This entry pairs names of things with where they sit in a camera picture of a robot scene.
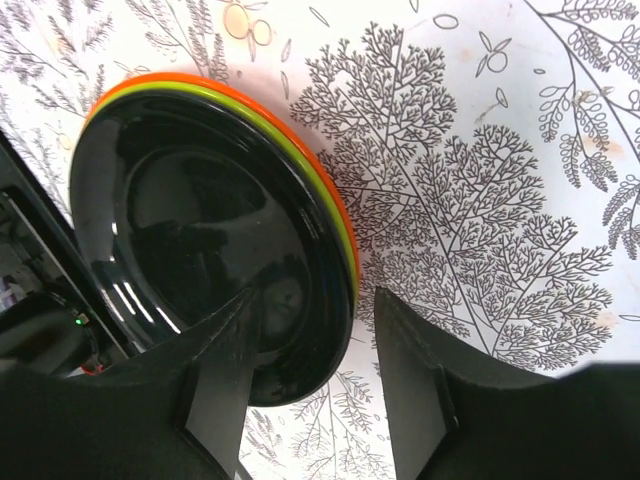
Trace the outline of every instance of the botanical print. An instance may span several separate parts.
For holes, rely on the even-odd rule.
[[[223,16],[224,28],[227,33],[237,40],[247,40],[251,61],[255,62],[257,47],[268,47],[273,40],[271,25],[262,20],[251,19],[251,12],[262,10],[269,2],[259,2],[243,5],[238,0],[218,0],[227,3]]]
[[[637,2],[505,1],[513,17],[478,24],[462,1],[360,0],[365,17],[348,22],[344,2],[289,1],[0,0],[0,128],[65,211],[79,126],[116,82],[186,69],[242,90],[264,71],[285,120],[319,140],[364,276],[338,373],[295,405],[250,408],[240,459],[256,479],[393,479],[370,348],[376,286],[548,374],[607,358],[624,343],[616,328],[640,324],[623,291],[640,245]],[[516,18],[554,53],[536,56],[503,24]],[[131,48],[114,46],[123,38]],[[535,87],[514,88],[520,77]],[[477,108],[458,79],[482,87]],[[533,110],[519,122],[523,103]],[[559,206],[557,190],[595,217]]]
[[[86,65],[90,63],[83,60],[99,51],[111,35],[112,16],[101,12],[102,0],[83,0],[82,5],[58,0],[58,11],[47,17],[53,33],[52,42],[47,45],[53,60],[48,60],[21,41],[23,34],[38,28],[33,9],[40,3],[41,0],[7,0],[6,12],[0,10],[3,71],[13,70],[22,83],[31,86],[37,92],[36,102],[43,108],[84,119],[104,91],[105,66],[101,63],[95,70],[88,70]],[[81,9],[85,10],[83,28],[78,33],[74,27]],[[42,87],[40,81],[45,73],[53,74],[55,81]]]
[[[60,186],[67,182],[66,169],[61,168],[50,139],[41,127],[23,131],[16,125],[9,106],[9,98],[4,92],[0,92],[0,128],[18,155],[36,171],[38,180],[55,206],[68,214],[69,210],[60,194]]]
[[[104,92],[105,65],[95,65],[91,59],[109,39],[113,18],[102,11],[102,0],[58,0],[43,25],[37,17],[42,3],[4,0],[0,4],[0,71],[12,73],[28,86],[32,102],[61,114],[64,126],[47,127],[56,137],[54,142],[47,138],[44,125],[24,130],[14,121],[16,109],[6,93],[0,99],[0,126],[34,168],[56,206],[68,214],[60,193],[67,182],[66,159],[60,153],[72,147],[67,124],[81,122]],[[31,40],[38,37],[38,42]]]
[[[559,142],[565,175],[576,188],[580,188],[583,179],[604,192],[611,187],[614,193],[602,213],[602,223],[609,228],[609,246],[615,249],[622,244],[629,258],[635,260],[640,247],[640,219],[636,217],[640,171],[627,175],[618,184],[610,158],[610,122],[617,124],[637,156],[640,127],[632,131],[622,119],[623,115],[640,119],[640,90],[631,90],[628,101],[620,102],[611,95],[615,87],[600,83],[596,73],[613,71],[640,83],[640,26],[633,23],[638,9],[624,0],[565,0],[560,9],[551,12],[525,3],[561,42],[571,68],[566,84],[549,85],[540,91],[542,138],[546,142],[557,141],[563,122],[572,124]],[[606,22],[624,25],[619,38],[600,33]],[[570,26],[571,33],[558,33],[560,26]],[[579,80],[578,70],[588,81]]]
[[[175,62],[184,51],[200,75],[227,83],[229,73],[224,42],[214,33],[209,2],[185,0],[188,18],[178,16],[177,5],[169,0],[125,0],[127,6],[149,29],[144,36],[158,52]]]
[[[372,23],[361,50],[344,39],[323,48],[308,62],[312,86],[291,107],[333,141],[318,155],[362,250],[360,318],[373,329],[373,294],[385,285],[501,360],[576,364],[610,337],[595,319],[611,295],[591,282],[611,267],[608,248],[572,244],[570,218],[540,213],[538,159],[518,133],[483,125],[472,144],[445,138],[456,104],[443,86],[444,54],[403,39]]]

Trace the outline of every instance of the black mechanical part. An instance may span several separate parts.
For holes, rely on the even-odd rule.
[[[90,330],[78,314],[48,292],[34,292],[0,313],[0,358],[12,358],[34,370],[68,376],[91,358]]]
[[[233,478],[258,348],[257,305],[249,288],[95,377],[59,379],[2,361],[0,477]]]
[[[83,312],[91,320],[99,342],[105,345],[107,350],[120,350],[111,357],[121,359],[135,355],[137,350],[118,327],[115,316],[102,300],[96,287],[88,281],[72,229],[2,132],[0,205],[5,214],[9,210],[13,212],[9,217],[12,218],[14,214],[19,217],[32,237],[29,245],[33,247],[35,244],[36,250],[44,253],[41,255],[42,260],[33,260],[32,264],[28,261],[23,262],[29,268],[21,268],[24,278],[33,282],[32,290],[40,288],[37,282],[41,279],[33,273],[38,271],[38,262],[43,263],[45,271],[57,269],[61,274],[58,280],[63,279],[66,282],[66,286],[83,306]]]
[[[500,362],[375,298],[398,480],[640,478],[640,367],[550,379]]]

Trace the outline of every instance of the black plate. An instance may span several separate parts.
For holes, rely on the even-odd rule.
[[[141,351],[260,285],[255,406],[318,389],[353,322],[339,241],[284,156],[223,107],[153,91],[99,112],[71,168],[81,252]]]

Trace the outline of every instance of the leaf illustration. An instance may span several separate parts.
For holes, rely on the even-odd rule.
[[[256,61],[256,41],[253,38],[253,35],[249,35],[247,37],[247,44],[249,45],[249,56],[251,57],[251,61]]]
[[[313,7],[309,7],[309,11],[310,11],[311,13],[313,13],[313,15],[314,15],[318,20],[320,20],[322,23],[324,23],[324,24],[325,24],[325,26],[327,26],[327,27],[329,26],[329,22],[327,22],[327,20],[326,20],[326,19],[325,19],[325,18],[320,14],[320,12],[318,12],[315,8],[313,8]]]
[[[7,5],[7,10],[11,14],[11,18],[20,26],[20,29],[24,32],[28,32],[31,29],[31,22],[29,21],[29,14],[24,9],[24,4],[19,1],[14,1]]]
[[[455,30],[460,25],[460,22],[453,15],[448,13],[441,13],[433,17],[433,23],[436,27],[442,30]]]
[[[336,373],[337,379],[344,387],[344,392],[334,395],[335,405],[340,410],[340,415],[347,424],[354,427],[355,431],[368,433],[371,431],[371,416],[366,412],[364,403],[371,402],[371,395],[362,383],[362,377],[353,375],[353,372]]]
[[[509,45],[511,43],[511,39],[507,38],[505,40],[502,40],[500,43],[498,43],[498,45],[495,46],[495,48],[493,49],[494,52],[501,52],[502,50],[504,50],[506,48],[507,45]]]
[[[87,12],[97,12],[102,5],[102,0],[82,0],[82,3],[87,7]]]
[[[622,244],[631,260],[638,259],[638,247],[640,247],[640,229],[634,227],[622,232]]]
[[[144,36],[147,38],[147,40],[149,40],[149,43],[151,43],[157,50],[161,52],[168,53],[173,48],[180,46],[180,44],[175,40],[154,32],[147,32],[144,34]]]
[[[570,96],[571,85],[566,87],[549,86],[543,88],[539,95],[542,98],[548,98],[540,105],[542,114],[538,117],[540,121],[540,131],[542,139],[548,143],[558,135],[560,122],[562,122],[565,113],[571,107],[568,97]]]
[[[258,11],[258,10],[262,10],[268,4],[269,2],[256,2],[256,3],[251,3],[249,5],[243,5],[243,7],[245,10]]]
[[[618,175],[615,168],[613,168],[613,164],[602,152],[596,152],[593,155],[585,154],[584,160],[580,164],[580,169],[591,180],[591,183],[603,192],[609,190],[607,180],[612,183],[618,181]]]
[[[142,3],[141,0],[124,0],[127,6],[133,11],[133,13],[138,17],[142,22],[150,26],[155,22],[151,11],[147,8],[147,6]]]
[[[87,30],[87,38],[84,46],[96,50],[108,38],[109,32],[113,30],[113,20],[109,14],[104,20],[99,21]]]
[[[48,18],[49,18],[49,25],[51,25],[51,29],[53,30],[53,33],[55,33],[56,35],[56,38],[58,40],[58,44],[60,45],[61,50],[66,53],[75,53],[76,49],[73,46],[73,43],[71,42],[71,40],[69,40],[69,38],[67,37],[67,34],[62,30],[62,28],[60,28],[56,19],[53,18],[51,15],[49,15]]]
[[[202,36],[202,35],[205,35],[206,33],[212,33],[213,28],[211,25],[210,13],[206,5],[204,5],[201,1],[196,3],[196,0],[186,0],[186,4],[187,4],[187,10],[189,10],[189,17],[191,18],[191,25],[189,26],[189,28],[194,32],[194,34]],[[209,17],[208,26],[206,24],[207,16]]]
[[[596,70],[608,72],[611,68],[609,59],[600,46],[600,40],[592,31],[578,27],[569,35],[568,43],[580,58],[589,62]]]
[[[104,64],[100,64],[100,66],[98,67],[98,73],[96,74],[95,84],[91,92],[89,108],[95,105],[104,93],[104,77]]]
[[[214,37],[209,71],[213,80],[224,84],[229,83],[229,69],[224,55],[224,41],[219,33],[216,33]]]
[[[278,460],[282,449],[282,437],[275,433],[271,418],[251,408],[245,417],[244,438],[253,447],[255,452],[269,464],[275,467],[283,467]]]
[[[207,55],[207,49],[200,41],[198,33],[196,33],[196,29],[189,26],[187,31],[189,32],[189,40],[191,42],[191,48],[193,49],[193,55],[196,63],[200,66],[207,65],[209,55]]]
[[[582,140],[578,135],[564,134],[561,137],[560,156],[564,174],[569,183],[580,188],[579,158],[583,152]]]
[[[608,60],[617,65],[636,82],[640,82],[640,31],[629,25],[620,40],[610,41]]]
[[[287,43],[284,44],[282,48],[282,53],[280,54],[280,61],[282,63],[289,60],[289,55],[291,55],[291,39],[287,40]]]
[[[213,18],[205,0],[198,0],[199,26],[205,34],[213,33]]]
[[[507,102],[507,97],[505,96],[504,91],[500,87],[496,88],[496,100],[504,108],[509,108],[509,102]]]
[[[487,66],[487,60],[488,59],[489,59],[489,55],[485,55],[484,57],[482,57],[482,59],[478,63],[478,68],[476,70],[476,78],[478,78],[480,76],[480,74],[484,70],[484,67]]]
[[[282,71],[280,72],[280,81],[282,82],[282,90],[284,90],[284,98],[289,100],[289,79],[287,74]]]
[[[638,11],[631,2],[601,0],[565,0],[562,13],[569,19],[584,23],[600,19],[634,20]]]
[[[480,40],[482,40],[482,44],[484,45],[484,48],[487,49],[487,52],[492,52],[493,47],[491,46],[491,40],[489,40],[489,37],[487,37],[484,32],[478,32],[478,35],[480,35]]]
[[[634,175],[627,175],[625,180],[620,182],[618,190],[613,197],[611,197],[607,208],[604,210],[602,224],[608,225],[613,215],[630,200],[633,200],[633,203],[636,205],[640,202],[640,179]]]
[[[58,0],[58,11],[67,23],[73,23],[73,9],[71,8],[71,0]]]
[[[628,207],[623,207],[617,211],[615,217],[611,221],[609,228],[609,247],[616,248],[620,238],[627,231],[627,226],[631,223],[633,211]]]
[[[504,361],[530,370],[574,365],[610,338],[596,319],[611,295],[591,281],[611,267],[611,252],[570,248],[576,225],[541,213],[538,160],[516,132],[483,125],[470,143],[445,138],[456,106],[442,86],[442,52],[403,39],[403,30],[372,23],[361,47],[345,39],[322,47],[307,60],[311,86],[291,105],[295,121],[333,144],[319,157],[336,175],[366,258],[359,318],[371,328],[375,288],[385,286]],[[570,87],[544,89],[551,104],[543,112],[570,108]],[[606,146],[597,102],[586,100],[581,128]],[[594,182],[615,174],[601,151],[578,162]],[[340,401],[348,412],[351,400]],[[349,452],[342,457],[354,468]]]

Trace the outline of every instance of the fruit drawing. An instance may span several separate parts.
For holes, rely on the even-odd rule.
[[[493,46],[489,37],[487,37],[483,32],[478,33],[480,35],[480,40],[488,53],[482,57],[480,63],[478,63],[476,78],[478,78],[485,68],[493,73],[504,72],[507,65],[509,65],[509,57],[503,50],[507,45],[509,45],[509,43],[511,43],[511,38],[506,38]]]
[[[257,47],[266,47],[273,41],[273,29],[262,19],[251,20],[250,11],[260,10],[267,2],[244,5],[238,0],[230,1],[222,13],[222,23],[227,33],[236,40],[247,40],[251,61],[256,59]]]

